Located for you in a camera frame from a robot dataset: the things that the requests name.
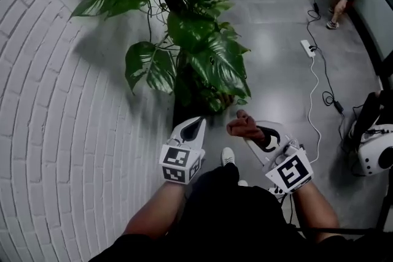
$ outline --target potted plant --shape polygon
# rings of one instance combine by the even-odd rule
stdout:
[[[248,49],[237,43],[228,22],[217,20],[232,6],[228,0],[83,0],[71,16],[109,18],[145,6],[150,42],[133,44],[125,58],[131,90],[144,77],[151,88],[175,93],[182,106],[203,113],[225,109],[236,96],[240,104],[246,103],[251,92],[243,53]],[[164,12],[167,30],[160,42],[152,43],[150,18],[163,18]]]

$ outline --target concrete floor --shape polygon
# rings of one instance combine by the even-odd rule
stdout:
[[[310,160],[316,157],[317,134],[307,121],[309,93],[316,81],[310,72],[311,60],[300,46],[311,38],[306,24],[313,0],[231,0],[236,5],[222,15],[242,36],[239,40],[252,51],[244,55],[252,99],[242,106],[256,120],[284,124],[303,143]],[[329,0],[317,0],[322,19],[310,27],[323,50],[336,99],[344,107],[344,129],[353,121],[352,106],[363,104],[371,91],[379,90],[367,51],[355,27],[344,16],[340,29],[325,27],[330,18]],[[353,177],[348,159],[339,148],[340,115],[333,106],[322,102],[328,90],[324,64],[317,54],[314,70],[320,85],[314,92],[312,121],[322,133],[319,160],[313,164],[315,184],[338,213],[342,227],[375,226],[387,184],[387,173],[373,177]],[[225,125],[235,117],[239,106],[232,106],[223,115],[212,117],[206,132],[206,161],[203,172],[217,167],[223,147],[231,147],[241,178],[250,185],[269,188],[271,182],[261,172],[261,164],[241,138],[230,137]],[[284,214],[290,206],[284,203]]]

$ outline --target forearm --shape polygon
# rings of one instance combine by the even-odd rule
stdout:
[[[128,222],[123,234],[144,234],[152,239],[164,236],[176,218],[184,189],[178,183],[165,182]]]
[[[337,214],[319,192],[314,183],[308,182],[294,194],[296,214],[301,227],[339,228]],[[307,238],[320,242],[334,236],[329,233],[304,233]]]

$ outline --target curved wall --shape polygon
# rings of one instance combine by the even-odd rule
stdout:
[[[63,0],[0,0],[4,262],[88,261],[161,184],[173,100],[144,84],[132,95],[123,78],[143,14],[69,16]]]

